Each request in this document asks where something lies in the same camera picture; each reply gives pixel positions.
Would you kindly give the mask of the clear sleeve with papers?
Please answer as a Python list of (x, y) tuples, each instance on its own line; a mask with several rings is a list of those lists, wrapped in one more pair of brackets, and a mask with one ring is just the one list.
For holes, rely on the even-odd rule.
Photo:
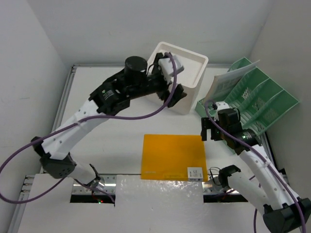
[(251, 62), (247, 58), (243, 57), (234, 62), (227, 73), (215, 75), (212, 85), (206, 94), (203, 104), (207, 100), (224, 101), (224, 99), (230, 94), (240, 79), (249, 71), (253, 70), (258, 61)]

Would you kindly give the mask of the white three-drawer organizer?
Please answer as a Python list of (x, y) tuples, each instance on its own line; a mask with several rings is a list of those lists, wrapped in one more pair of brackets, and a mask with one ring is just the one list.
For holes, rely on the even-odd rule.
[(155, 60), (157, 53), (170, 52), (175, 55), (184, 67), (184, 70), (177, 75), (177, 83), (182, 84), (186, 97), (181, 99), (174, 107), (170, 108), (173, 112), (181, 115), (187, 115), (195, 99), (198, 95), (208, 58), (199, 53), (184, 49), (182, 47), (169, 44), (166, 42), (159, 42), (151, 56), (147, 60), (150, 66)]

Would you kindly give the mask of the yellow folder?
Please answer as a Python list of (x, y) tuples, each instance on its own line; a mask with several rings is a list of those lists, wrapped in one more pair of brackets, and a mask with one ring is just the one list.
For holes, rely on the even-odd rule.
[(188, 181), (188, 167), (201, 167), (203, 182), (208, 181), (205, 146), (199, 135), (144, 136), (141, 179)]

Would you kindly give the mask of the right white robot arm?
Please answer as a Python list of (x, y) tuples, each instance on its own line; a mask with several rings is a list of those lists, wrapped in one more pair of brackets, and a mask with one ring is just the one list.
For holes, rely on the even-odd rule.
[(307, 231), (306, 223), (311, 215), (311, 201), (301, 198), (286, 183), (269, 157), (263, 155), (264, 148), (252, 129), (242, 126), (239, 109), (226, 102), (206, 100), (206, 117), (201, 119), (201, 139), (224, 141), (250, 168), (258, 184), (254, 184), (236, 165), (219, 170), (216, 185), (223, 191), (238, 191), (262, 215), (272, 233), (288, 233), (300, 228)]

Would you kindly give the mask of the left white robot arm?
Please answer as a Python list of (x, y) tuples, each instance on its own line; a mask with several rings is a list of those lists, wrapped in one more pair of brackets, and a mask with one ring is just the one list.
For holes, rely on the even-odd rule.
[(110, 118), (119, 119), (119, 112), (131, 100), (156, 93), (163, 107), (171, 107), (175, 86), (169, 74), (175, 73), (171, 53), (157, 53), (149, 66), (139, 56), (125, 60), (124, 68), (107, 78), (91, 92), (84, 104), (51, 136), (32, 139), (44, 170), (55, 179), (71, 177), (86, 187), (99, 187), (103, 182), (95, 167), (78, 163), (70, 151), (87, 134)]

